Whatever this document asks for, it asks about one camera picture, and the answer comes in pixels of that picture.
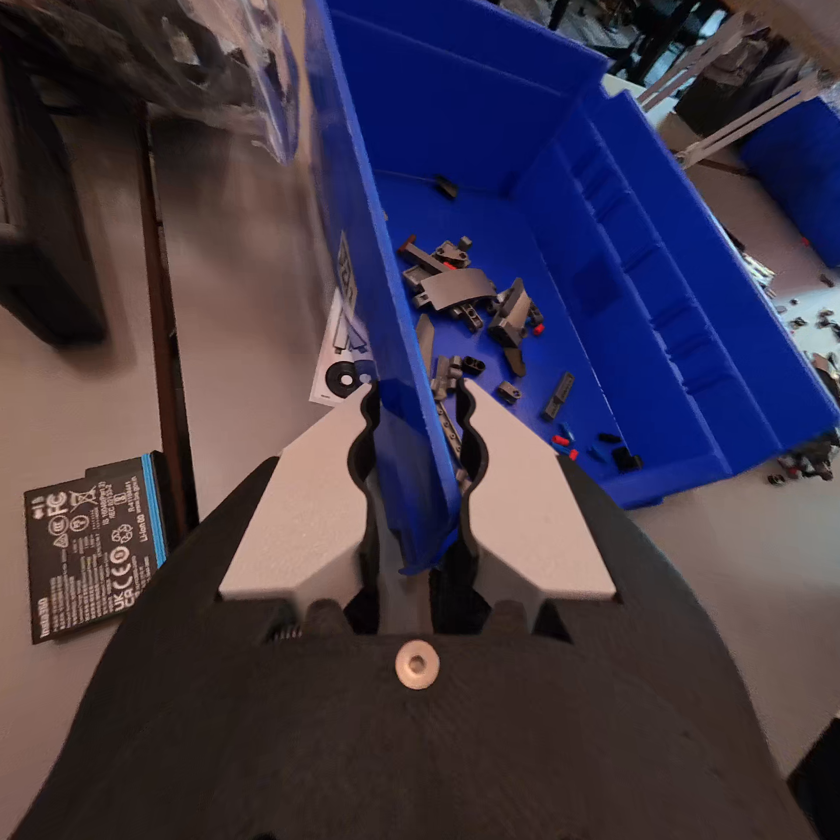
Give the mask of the scattered lego pieces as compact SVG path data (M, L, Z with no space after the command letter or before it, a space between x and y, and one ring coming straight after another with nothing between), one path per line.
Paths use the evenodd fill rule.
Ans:
M774 272L749 255L740 241L730 236L734 248L737 250L742 263L747 268L754 284L761 289L764 296L772 301L773 309L779 319L790 308L786 304L777 302L776 294L772 288L775 277ZM816 314L816 320L807 321L802 316L796 316L786 326L792 337L806 327L814 326L820 329L830 330L835 339L838 339L838 321L833 317L832 309L822 309ZM839 370L838 350L829 353L817 353L815 351L802 350L802 355L811 366L819 382L825 387L827 393L834 403L839 405ZM839 449L839 428L838 424L824 433L798 444L787 450L777 458L779 471L767 477L767 481L774 487L780 487L788 481L802 478L818 477L823 481L833 481L835 474L833 461L838 457Z

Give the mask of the black object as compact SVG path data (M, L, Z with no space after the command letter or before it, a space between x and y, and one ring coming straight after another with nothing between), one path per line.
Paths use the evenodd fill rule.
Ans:
M815 833L839 838L839 717L834 717L788 779Z

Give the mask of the white sticker sheet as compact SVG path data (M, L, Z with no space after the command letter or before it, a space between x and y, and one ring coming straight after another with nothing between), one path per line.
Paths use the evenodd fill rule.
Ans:
M309 400L337 406L361 385L377 378L368 330L359 306L359 289L346 232L342 231L336 257L337 286L322 336Z

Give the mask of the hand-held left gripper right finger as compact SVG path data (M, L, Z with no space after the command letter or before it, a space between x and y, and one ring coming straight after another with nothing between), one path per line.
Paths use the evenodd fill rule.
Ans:
M471 484L461 533L477 557L472 587L489 606L609 602L616 585L555 450L479 384L458 384L461 455Z

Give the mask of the blue plastic bin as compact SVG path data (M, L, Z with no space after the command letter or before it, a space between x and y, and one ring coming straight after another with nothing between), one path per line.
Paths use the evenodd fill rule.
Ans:
M380 381L388 526L431 568L460 491L397 250L471 240L499 287L546 274L645 468L624 509L735 476L838 408L606 60L487 2L306 2L318 198L346 232ZM376 169L441 174L449 201Z
M823 263L838 269L838 113L821 98L806 101L752 132L739 153Z

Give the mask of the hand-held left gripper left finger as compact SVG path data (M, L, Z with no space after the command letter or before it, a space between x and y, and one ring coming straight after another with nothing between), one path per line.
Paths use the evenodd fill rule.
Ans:
M380 541L371 491L378 384L360 385L286 446L219 585L226 602L347 608L374 592Z

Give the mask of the pile of grey lego pieces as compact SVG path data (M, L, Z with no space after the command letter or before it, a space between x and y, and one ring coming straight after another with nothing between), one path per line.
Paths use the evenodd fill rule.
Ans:
M597 480L633 476L642 456L621 434L569 316L546 274L533 287L515 278L499 287L471 262L471 241L434 252L411 236L397 250L437 404L455 386L477 381L552 451L592 469Z

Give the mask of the clear plastic bag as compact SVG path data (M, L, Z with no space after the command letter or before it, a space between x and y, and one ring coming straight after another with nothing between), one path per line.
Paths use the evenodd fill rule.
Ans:
M273 2L2 2L2 45L95 109L145 103L298 152L298 64Z

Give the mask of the dark wooden strip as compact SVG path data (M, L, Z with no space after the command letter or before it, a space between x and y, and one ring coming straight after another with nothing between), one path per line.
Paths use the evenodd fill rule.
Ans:
M171 499L171 535L176 542L197 526L196 483L182 360L175 321L165 225L157 185L151 117L147 104L132 106L138 166L143 255L150 303L154 376L161 425L162 454Z

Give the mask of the black furniture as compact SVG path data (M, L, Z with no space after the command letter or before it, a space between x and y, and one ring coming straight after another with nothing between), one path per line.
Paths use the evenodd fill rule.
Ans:
M1 74L1 302L54 347L107 337L67 149L25 71Z

